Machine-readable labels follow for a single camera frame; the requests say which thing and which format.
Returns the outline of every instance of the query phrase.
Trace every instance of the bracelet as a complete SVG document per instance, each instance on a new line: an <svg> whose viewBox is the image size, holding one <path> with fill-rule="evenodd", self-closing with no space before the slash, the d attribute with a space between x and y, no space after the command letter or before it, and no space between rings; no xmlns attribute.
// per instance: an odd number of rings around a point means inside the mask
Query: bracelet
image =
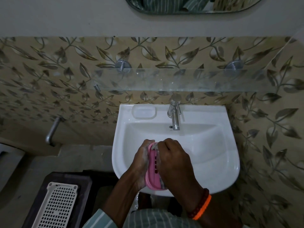
<svg viewBox="0 0 304 228"><path fill-rule="evenodd" d="M193 220L198 220L203 215L210 203L211 195L209 194L209 190L203 189L203 191L202 198L197 207L192 212L188 213L188 217Z"/></svg>

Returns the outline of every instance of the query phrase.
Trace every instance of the orange bracelet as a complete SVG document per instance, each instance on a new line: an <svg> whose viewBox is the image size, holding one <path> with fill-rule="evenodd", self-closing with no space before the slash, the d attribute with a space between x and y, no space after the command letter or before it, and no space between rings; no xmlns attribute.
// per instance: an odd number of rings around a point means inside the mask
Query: orange bracelet
<svg viewBox="0 0 304 228"><path fill-rule="evenodd" d="M206 202L203 204L199 212L194 216L193 220L198 220L203 215L203 213L205 212L205 210L207 209L210 203L210 200L211 200L211 195L208 196Z"/></svg>

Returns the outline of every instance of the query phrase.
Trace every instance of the person's right hand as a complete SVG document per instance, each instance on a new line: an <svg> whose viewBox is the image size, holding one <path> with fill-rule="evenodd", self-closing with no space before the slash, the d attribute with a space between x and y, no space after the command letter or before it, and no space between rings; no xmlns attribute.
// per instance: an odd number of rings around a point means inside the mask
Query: person's right hand
<svg viewBox="0 0 304 228"><path fill-rule="evenodd" d="M157 170L165 186L187 212L199 204L203 188L197 182L189 155L171 138L158 142Z"/></svg>

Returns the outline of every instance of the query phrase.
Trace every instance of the person's left hand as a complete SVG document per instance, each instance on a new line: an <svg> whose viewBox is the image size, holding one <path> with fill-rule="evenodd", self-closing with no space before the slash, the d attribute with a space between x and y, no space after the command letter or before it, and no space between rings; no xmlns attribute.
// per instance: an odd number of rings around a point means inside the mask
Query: person's left hand
<svg viewBox="0 0 304 228"><path fill-rule="evenodd" d="M148 170L148 146L155 142L155 140L144 140L142 145L139 147L137 153L134 156L133 162L128 169L132 172L134 177L136 178L136 187L138 191L146 186L145 175Z"/></svg>

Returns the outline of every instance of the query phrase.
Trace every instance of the sink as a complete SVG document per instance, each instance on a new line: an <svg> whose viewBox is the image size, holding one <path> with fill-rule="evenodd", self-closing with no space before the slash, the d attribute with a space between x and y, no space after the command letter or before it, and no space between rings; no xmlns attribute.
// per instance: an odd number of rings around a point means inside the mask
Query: sink
<svg viewBox="0 0 304 228"><path fill-rule="evenodd" d="M136 119L132 108L141 105L120 105L112 150L112 165L118 178L129 168L145 139L158 142L172 138L189 154L197 181L211 194L236 181L240 161L224 106L180 105L180 130L174 131L170 128L172 120L167 116L169 105L150 105L155 108L154 117ZM141 191L173 196L169 190L153 191L145 187Z"/></svg>

